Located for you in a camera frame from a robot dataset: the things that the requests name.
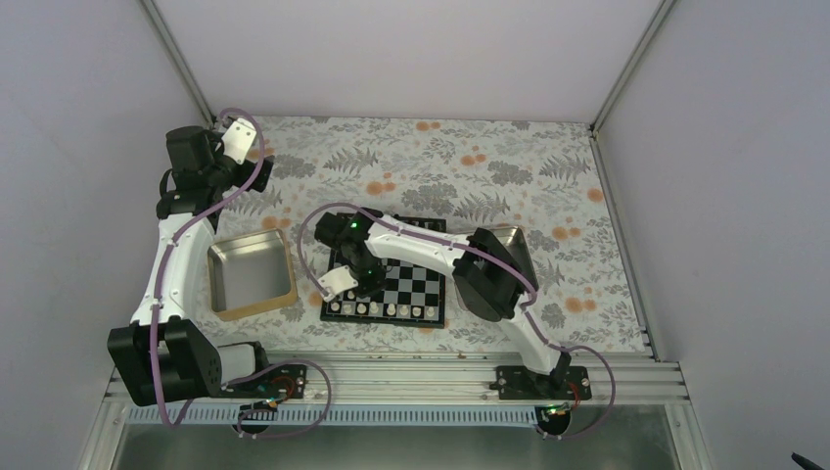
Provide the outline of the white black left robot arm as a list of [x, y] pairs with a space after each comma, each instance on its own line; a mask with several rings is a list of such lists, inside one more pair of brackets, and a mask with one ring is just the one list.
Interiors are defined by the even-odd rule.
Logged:
[[245, 359], [233, 375], [244, 394], [257, 397], [271, 386], [272, 369], [254, 359], [254, 348], [218, 348], [190, 317], [225, 194], [261, 192], [267, 185], [272, 159], [257, 164], [247, 158], [258, 135], [250, 120], [238, 117], [223, 131], [185, 126], [165, 136], [171, 168], [160, 182], [153, 271], [128, 325], [113, 329], [107, 342], [139, 406], [216, 396], [229, 357]]

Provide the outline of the aluminium corner frame post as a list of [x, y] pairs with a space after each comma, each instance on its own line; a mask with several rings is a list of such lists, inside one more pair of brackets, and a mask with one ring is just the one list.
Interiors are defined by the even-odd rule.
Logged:
[[620, 100], [623, 92], [627, 88], [629, 81], [632, 79], [646, 53], [649, 51], [652, 42], [663, 28], [677, 3], [677, 0], [662, 0], [659, 2], [656, 10], [626, 59], [622, 70], [614, 81], [608, 95], [603, 101], [595, 119], [591, 123], [592, 135], [594, 137], [599, 135], [602, 127], [605, 125], [617, 102]]
[[184, 54], [179, 48], [157, 2], [153, 0], [138, 0], [138, 4], [144, 10], [149, 24], [159, 38], [165, 54], [171, 60], [175, 72], [182, 81], [200, 116], [205, 122], [212, 123], [214, 114], [211, 111], [208, 100], [189, 67]]

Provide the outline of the black chess pieces row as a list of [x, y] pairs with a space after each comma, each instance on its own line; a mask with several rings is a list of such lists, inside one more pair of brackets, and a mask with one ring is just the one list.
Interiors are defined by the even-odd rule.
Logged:
[[441, 218], [434, 218], [434, 217], [418, 217], [418, 216], [405, 216], [405, 215], [396, 215], [394, 217], [396, 220], [399, 220], [403, 223], [413, 225], [422, 229], [436, 231], [445, 233], [446, 232], [446, 220]]

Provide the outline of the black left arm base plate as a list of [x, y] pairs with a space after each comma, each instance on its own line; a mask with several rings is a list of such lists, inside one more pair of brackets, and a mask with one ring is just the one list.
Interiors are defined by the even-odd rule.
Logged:
[[307, 366], [288, 364], [274, 368], [248, 382], [220, 388], [215, 398], [252, 400], [299, 400], [303, 398]]

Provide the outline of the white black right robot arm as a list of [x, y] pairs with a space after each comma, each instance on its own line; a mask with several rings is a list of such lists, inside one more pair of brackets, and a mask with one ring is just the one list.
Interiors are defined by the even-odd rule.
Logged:
[[323, 206], [317, 214], [315, 240], [345, 261], [312, 280], [324, 300], [347, 291], [369, 297], [384, 290], [385, 259], [427, 268], [453, 280], [473, 315], [500, 327], [517, 347], [538, 396], [553, 399], [566, 389], [571, 357], [537, 325], [531, 309], [537, 284], [491, 231], [438, 232], [360, 207], [352, 214], [336, 214]]

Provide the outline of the black white chess board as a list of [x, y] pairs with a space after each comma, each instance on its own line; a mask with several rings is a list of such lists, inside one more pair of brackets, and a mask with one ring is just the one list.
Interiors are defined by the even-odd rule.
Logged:
[[[339, 321], [349, 323], [382, 323], [396, 326], [442, 328], [445, 319], [446, 277], [434, 270], [396, 258], [380, 258], [387, 272], [387, 287], [383, 292], [374, 296], [356, 296], [351, 301], [343, 292], [330, 302], [325, 302], [320, 309], [320, 319], [323, 321]], [[329, 268], [335, 269], [343, 265], [342, 258], [331, 250]], [[341, 305], [339, 312], [330, 310], [330, 303], [338, 302]], [[369, 315], [369, 304], [376, 302], [381, 314], [378, 317]], [[388, 304], [396, 307], [396, 316], [385, 316]], [[353, 315], [344, 315], [344, 305], [352, 305]], [[366, 305], [367, 314], [358, 315], [357, 306]], [[397, 316], [401, 306], [408, 306], [410, 315], [406, 318]], [[422, 309], [423, 316], [418, 318], [412, 315], [412, 309], [417, 306]], [[436, 311], [433, 319], [426, 317], [426, 310], [432, 307]]]

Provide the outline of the floral patterned table mat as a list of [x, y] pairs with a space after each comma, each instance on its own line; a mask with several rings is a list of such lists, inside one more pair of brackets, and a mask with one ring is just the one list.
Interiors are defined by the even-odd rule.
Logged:
[[227, 239], [281, 229], [306, 264], [325, 272], [328, 250], [307, 214], [350, 202], [399, 215], [442, 218], [451, 232], [517, 226], [538, 282], [534, 312], [553, 342], [644, 353], [604, 189], [581, 123], [261, 117], [275, 162], [265, 191], [222, 213]]

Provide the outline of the aluminium front rail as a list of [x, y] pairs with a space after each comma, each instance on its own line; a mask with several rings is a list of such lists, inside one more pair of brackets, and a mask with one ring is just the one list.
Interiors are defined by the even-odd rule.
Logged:
[[[370, 355], [308, 353], [330, 377], [335, 404], [494, 404], [489, 387], [499, 365], [518, 365], [515, 353]], [[680, 366], [649, 356], [606, 356], [616, 379], [617, 404], [679, 404], [690, 400]]]

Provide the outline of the gold rimmed empty metal tin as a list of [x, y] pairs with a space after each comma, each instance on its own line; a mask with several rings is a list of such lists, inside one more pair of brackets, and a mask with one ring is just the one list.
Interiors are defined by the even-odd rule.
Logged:
[[225, 322], [292, 306], [299, 298], [291, 250], [280, 229], [212, 244], [207, 272], [210, 309]]

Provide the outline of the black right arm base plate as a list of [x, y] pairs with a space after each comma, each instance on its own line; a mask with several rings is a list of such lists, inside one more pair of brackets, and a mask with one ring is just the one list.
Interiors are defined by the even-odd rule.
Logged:
[[495, 379], [488, 387], [501, 400], [591, 400], [593, 396], [587, 369], [582, 366], [541, 375], [524, 366], [502, 365], [495, 368]]

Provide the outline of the pink rimmed metal tin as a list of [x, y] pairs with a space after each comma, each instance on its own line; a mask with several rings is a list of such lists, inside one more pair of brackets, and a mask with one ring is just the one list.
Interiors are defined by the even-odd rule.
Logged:
[[[537, 291], [539, 284], [524, 232], [517, 226], [485, 227], [459, 234], [469, 244], [502, 259], [521, 273]], [[502, 267], [468, 253], [461, 273], [453, 276], [459, 304], [480, 319], [498, 322], [514, 317], [527, 293], [525, 285]]]

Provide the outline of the right aluminium corner frame post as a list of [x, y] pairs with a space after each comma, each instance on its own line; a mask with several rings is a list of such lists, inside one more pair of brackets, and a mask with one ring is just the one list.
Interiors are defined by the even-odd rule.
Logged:
[[603, 101], [595, 119], [591, 123], [592, 135], [594, 137], [599, 135], [602, 127], [605, 125], [617, 102], [620, 100], [623, 92], [627, 88], [629, 81], [632, 79], [646, 53], [649, 51], [652, 42], [663, 28], [677, 3], [677, 0], [662, 0], [659, 2], [656, 10], [626, 59], [622, 70], [614, 81], [608, 95]]

